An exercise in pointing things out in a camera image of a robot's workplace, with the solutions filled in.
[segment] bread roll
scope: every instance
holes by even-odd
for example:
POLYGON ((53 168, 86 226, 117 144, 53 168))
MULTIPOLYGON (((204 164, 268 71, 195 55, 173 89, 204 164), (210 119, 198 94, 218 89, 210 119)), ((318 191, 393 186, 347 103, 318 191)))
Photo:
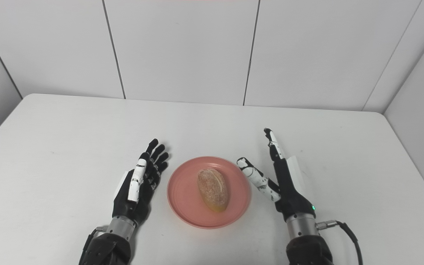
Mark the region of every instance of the bread roll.
POLYGON ((222 174, 213 168, 197 173, 197 185, 205 204, 214 212, 225 211, 229 203, 229 192, 222 174))

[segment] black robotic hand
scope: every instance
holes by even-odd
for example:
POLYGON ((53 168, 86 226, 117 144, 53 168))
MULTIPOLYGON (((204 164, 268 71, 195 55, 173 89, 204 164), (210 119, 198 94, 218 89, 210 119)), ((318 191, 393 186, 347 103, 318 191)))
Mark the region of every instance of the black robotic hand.
POLYGON ((165 145, 158 145, 157 139, 150 142, 147 150, 138 159, 137 166, 128 172, 114 199, 113 218, 126 216, 134 221, 136 226, 145 221, 150 212, 153 191, 160 182, 161 173, 168 167, 166 160, 169 155, 164 151, 165 145))
POLYGON ((315 208, 293 185, 287 160, 271 129, 264 133, 269 140, 269 154, 274 163, 278 184, 255 168, 246 158, 237 161, 245 176, 276 205, 287 223, 291 241, 286 253, 291 265, 332 265, 332 255, 315 222, 315 208))
POLYGON ((161 173, 168 167, 165 146, 153 139, 138 159, 134 169, 122 181, 114 199, 112 221, 106 230, 96 228, 88 236, 79 259, 80 265, 126 265, 131 259, 131 245, 135 228, 150 212, 153 191, 161 173))

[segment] black cable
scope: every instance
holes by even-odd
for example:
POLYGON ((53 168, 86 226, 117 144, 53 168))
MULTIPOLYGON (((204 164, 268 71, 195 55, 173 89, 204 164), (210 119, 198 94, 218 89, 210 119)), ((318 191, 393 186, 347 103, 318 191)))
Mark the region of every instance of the black cable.
POLYGON ((95 228, 94 230, 93 230, 93 232, 88 236, 88 238, 86 239, 86 243, 84 243, 84 247, 83 247, 83 252, 81 253, 81 257, 80 257, 80 261, 79 261, 79 263, 78 263, 78 265, 81 265, 81 261, 83 261, 83 258, 84 258, 84 255, 86 254, 86 250, 88 250, 88 246, 89 246, 89 244, 91 243, 91 240, 93 239, 93 237, 94 237, 94 234, 96 233, 98 231, 98 229, 97 228, 95 228))
POLYGON ((356 248, 356 254, 358 255, 358 264, 362 265, 361 248, 359 247, 356 235, 353 233, 353 231, 351 231, 350 227, 346 223, 342 223, 339 221, 336 221, 336 223, 340 226, 341 229, 343 229, 343 231, 347 233, 347 235, 351 238, 351 241, 353 241, 354 247, 356 248))

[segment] cable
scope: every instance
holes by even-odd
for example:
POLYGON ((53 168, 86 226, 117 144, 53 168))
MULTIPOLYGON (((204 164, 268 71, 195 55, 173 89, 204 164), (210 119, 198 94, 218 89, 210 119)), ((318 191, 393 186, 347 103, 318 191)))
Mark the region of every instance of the cable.
POLYGON ((353 241, 354 247, 356 248, 356 254, 358 255, 358 264, 362 265, 361 248, 359 247, 356 235, 353 233, 353 231, 351 231, 350 227, 346 223, 342 223, 340 221, 336 221, 336 223, 340 226, 341 229, 343 229, 343 231, 347 233, 347 235, 351 238, 351 241, 353 241))

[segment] plate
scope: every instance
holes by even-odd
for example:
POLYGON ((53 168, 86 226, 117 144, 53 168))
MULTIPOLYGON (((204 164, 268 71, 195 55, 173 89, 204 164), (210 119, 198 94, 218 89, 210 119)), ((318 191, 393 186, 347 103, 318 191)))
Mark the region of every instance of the plate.
POLYGON ((205 229, 220 228, 237 221, 250 204, 250 185, 241 170, 229 161, 201 156, 179 166, 168 183, 168 201, 184 222, 205 229), (229 204, 222 213, 210 210, 197 186, 197 173, 213 168, 220 172, 229 188, 229 204))

